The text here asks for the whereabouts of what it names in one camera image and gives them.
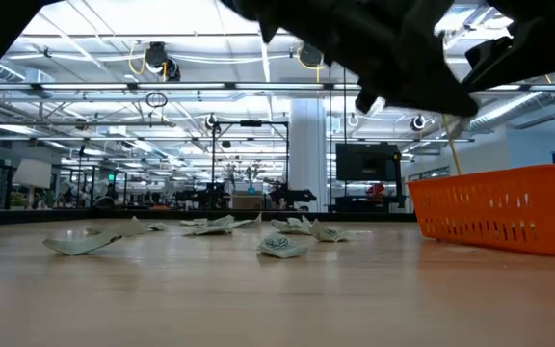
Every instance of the ceiling light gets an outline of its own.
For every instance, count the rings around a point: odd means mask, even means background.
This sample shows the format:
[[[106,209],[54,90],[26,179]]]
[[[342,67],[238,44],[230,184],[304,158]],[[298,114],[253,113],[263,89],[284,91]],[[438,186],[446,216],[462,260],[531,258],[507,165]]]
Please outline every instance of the ceiling light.
[[[131,141],[136,140],[137,138],[133,137],[99,137],[99,138],[90,138],[92,141]]]
[[[25,134],[25,135],[41,134],[39,131],[30,129],[27,126],[20,126],[20,125],[0,125],[0,129],[12,131],[17,134]]]
[[[224,83],[141,83],[142,90],[209,90],[223,89]]]
[[[0,83],[0,91],[26,91],[32,89],[33,87],[29,84]]]
[[[14,137],[14,136],[0,136],[0,141],[29,141],[30,138]]]
[[[42,137],[37,138],[38,141],[83,141],[84,138],[64,138],[64,137]]]
[[[361,89],[361,87],[359,85],[356,84],[336,84],[333,86],[334,89],[336,90],[359,90]]]
[[[52,142],[52,141],[45,141],[45,142],[46,142],[47,145],[53,146],[53,147],[58,148],[58,149],[69,149],[69,147],[67,147],[67,146],[64,146],[62,144],[58,144],[58,143],[55,143],[55,142]]]
[[[85,149],[85,154],[88,155],[106,155],[105,152],[97,149]]]
[[[488,89],[488,91],[516,91],[519,89],[519,85],[502,85],[496,86],[493,88]]]
[[[42,84],[44,90],[127,90],[123,83],[69,83],[69,84]]]
[[[235,87],[242,90],[322,90],[320,83],[236,83]]]

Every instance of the pipe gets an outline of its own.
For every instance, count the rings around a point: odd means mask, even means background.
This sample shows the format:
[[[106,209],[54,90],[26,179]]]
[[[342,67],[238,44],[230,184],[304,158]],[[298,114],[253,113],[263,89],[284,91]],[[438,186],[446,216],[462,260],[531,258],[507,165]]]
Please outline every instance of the pipe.
[[[149,122],[139,121],[7,121],[0,122],[0,125],[18,125],[18,126],[149,126]],[[151,126],[167,126],[172,127],[172,123],[155,122]]]
[[[6,102],[137,102],[139,101],[139,96],[137,94],[96,94],[96,95],[84,95],[84,94],[52,94],[47,100],[44,100],[39,96],[32,96],[35,94],[34,91],[28,91],[31,95],[19,95],[19,94],[0,94],[1,100]],[[254,96],[257,93],[234,93],[225,97],[198,97],[198,96],[176,96],[169,95],[169,101],[176,102],[198,102],[198,101],[216,101],[216,102],[229,102],[229,101],[239,101],[246,96]]]
[[[507,121],[548,106],[554,102],[554,99],[551,93],[535,92],[491,103],[479,111],[477,118],[472,120],[464,131],[491,130]]]

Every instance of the wooden table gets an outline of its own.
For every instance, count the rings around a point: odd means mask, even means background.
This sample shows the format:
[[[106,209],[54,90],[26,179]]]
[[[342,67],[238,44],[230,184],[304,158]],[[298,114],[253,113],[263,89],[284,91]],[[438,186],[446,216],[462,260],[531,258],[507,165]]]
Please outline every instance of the wooden table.
[[[74,221],[0,227],[0,346],[555,346],[555,258],[421,239],[415,224],[343,224],[350,243],[256,254],[262,228],[124,239],[53,254]]]

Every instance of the black screen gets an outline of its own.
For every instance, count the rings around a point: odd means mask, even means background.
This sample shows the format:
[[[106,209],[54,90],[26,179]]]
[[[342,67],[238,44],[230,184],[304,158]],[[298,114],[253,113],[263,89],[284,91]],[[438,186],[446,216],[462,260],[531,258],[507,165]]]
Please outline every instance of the black screen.
[[[399,153],[399,149],[390,145],[337,144],[335,148],[337,179],[395,181],[393,156],[396,153]]]

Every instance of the orange basket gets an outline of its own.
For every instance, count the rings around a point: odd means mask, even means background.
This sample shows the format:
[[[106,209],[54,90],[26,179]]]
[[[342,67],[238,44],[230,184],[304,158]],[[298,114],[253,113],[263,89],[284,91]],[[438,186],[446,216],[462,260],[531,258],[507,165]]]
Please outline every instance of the orange basket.
[[[423,235],[555,255],[555,165],[409,183]]]

